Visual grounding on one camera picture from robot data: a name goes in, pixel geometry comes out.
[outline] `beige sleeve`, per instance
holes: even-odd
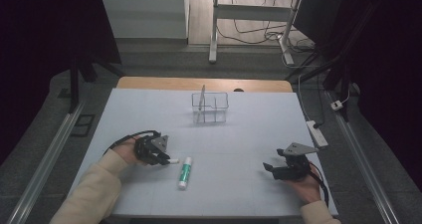
[[[317,201],[301,208],[302,217],[307,224],[340,224],[340,221],[332,218],[323,201]]]
[[[108,217],[120,193],[119,173],[127,163],[109,150],[81,177],[50,223],[99,223]]]

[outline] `wall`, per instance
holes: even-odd
[[[115,38],[187,38],[188,0],[103,2]]]

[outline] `white tabletop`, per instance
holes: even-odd
[[[195,124],[195,92],[114,89],[72,189],[116,140],[155,129],[169,135],[167,154],[193,157],[186,190],[177,188],[182,162],[134,165],[121,177],[114,215],[140,217],[282,217],[300,215],[294,191],[263,162],[283,165],[277,148],[314,146],[294,93],[229,93],[227,121]],[[308,159],[320,168],[315,153]],[[337,215],[332,201],[331,214]]]

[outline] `white power strip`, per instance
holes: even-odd
[[[325,137],[323,137],[319,128],[314,128],[314,124],[316,124],[316,122],[313,120],[307,121],[308,128],[310,129],[311,135],[316,142],[316,146],[320,149],[324,149],[328,147],[328,143],[326,142]]]

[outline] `gray carpet floor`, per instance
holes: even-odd
[[[271,48],[219,48],[216,65],[208,64],[206,48],[192,47],[171,49],[142,48],[129,53],[122,52],[122,65],[117,66],[129,76],[188,77],[222,79],[283,80],[292,70],[286,68],[279,50]],[[305,54],[295,54],[299,64]],[[99,74],[92,84],[82,114],[93,119],[90,129],[78,126],[67,140],[60,157],[44,186],[26,223],[48,223],[60,207],[73,183],[75,175],[102,116],[107,98],[118,78],[95,66]],[[323,95],[319,103],[317,82],[311,79],[301,84],[303,104],[308,115],[322,120],[320,127],[329,143],[327,150],[318,156],[324,169],[332,197],[342,223],[384,223],[372,194],[356,165],[346,140],[341,133],[334,112]],[[29,180],[58,131],[70,106],[69,73],[58,74],[51,80],[50,93],[31,126],[22,136],[15,150],[0,167],[0,223],[6,223]],[[357,107],[358,93],[349,99],[350,125],[385,189],[401,223],[422,223],[422,194],[412,182],[388,145],[360,114]],[[277,220],[181,220],[181,219],[108,219],[110,223],[278,223]],[[303,223],[300,217],[289,217],[282,223]]]

